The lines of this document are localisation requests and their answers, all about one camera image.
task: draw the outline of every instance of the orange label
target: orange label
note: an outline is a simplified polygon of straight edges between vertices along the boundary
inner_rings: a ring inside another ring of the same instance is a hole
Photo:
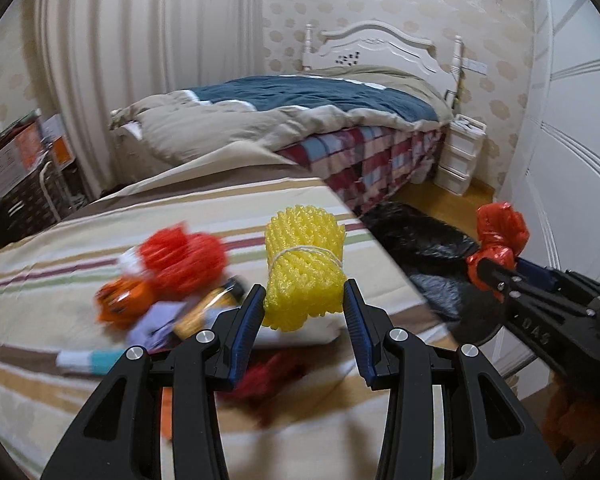
[[[14,139],[20,160],[26,171],[31,171],[38,161],[38,156],[43,152],[42,141],[38,133],[38,125],[33,123]]]
[[[74,154],[62,136],[54,140],[54,153],[60,168],[64,168],[67,164],[74,161]]]

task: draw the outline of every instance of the red plastic bag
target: red plastic bag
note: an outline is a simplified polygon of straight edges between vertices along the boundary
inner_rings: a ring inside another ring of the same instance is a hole
[[[507,269],[515,269],[516,256],[529,241],[529,230],[522,214],[509,202],[496,202],[478,209],[477,231],[480,250],[466,259],[469,279],[480,290],[489,290],[489,286],[478,278],[478,262],[488,258]]]
[[[217,280],[226,265],[222,242],[208,233],[187,234],[183,224],[155,232],[139,253],[160,292],[184,298]]]

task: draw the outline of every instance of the plaid bed skirt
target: plaid bed skirt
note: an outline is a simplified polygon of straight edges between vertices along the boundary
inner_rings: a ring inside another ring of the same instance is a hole
[[[321,178],[357,215],[394,193],[431,161],[444,128],[403,132],[360,126],[312,135],[277,153]]]

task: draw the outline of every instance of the white string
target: white string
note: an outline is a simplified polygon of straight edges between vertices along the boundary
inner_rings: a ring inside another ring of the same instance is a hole
[[[46,163],[44,165],[42,170],[40,170],[40,174],[38,175],[38,178],[40,180],[40,187],[42,188],[42,194],[45,196],[46,203],[49,205],[49,209],[51,209],[51,213],[53,214],[56,221],[58,223],[60,223],[62,221],[62,219],[60,218],[60,215],[58,214],[58,209],[56,209],[56,206],[54,205],[54,201],[51,200],[51,197],[49,196],[49,193],[46,190],[46,186],[45,186],[45,171],[46,171],[46,168],[48,168],[50,164],[51,164],[51,161],[49,161],[48,163]]]
[[[269,264],[269,274],[271,274],[271,269],[273,269],[273,265],[276,263],[276,260],[283,254],[288,253],[289,251],[305,251],[307,253],[322,254],[323,256],[326,256],[328,259],[330,259],[335,265],[337,265],[339,269],[342,268],[342,262],[333,253],[333,251],[325,249],[324,247],[317,247],[315,245],[296,245],[293,247],[282,249],[271,259],[271,263]]]

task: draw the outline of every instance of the blue comforter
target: blue comforter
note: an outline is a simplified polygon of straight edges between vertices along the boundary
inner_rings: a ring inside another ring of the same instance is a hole
[[[201,101],[245,101],[259,112],[290,105],[305,108],[333,105],[344,112],[354,108],[371,108],[397,114],[408,122],[438,120],[438,115],[429,104],[405,92],[339,79],[250,76],[190,90]]]

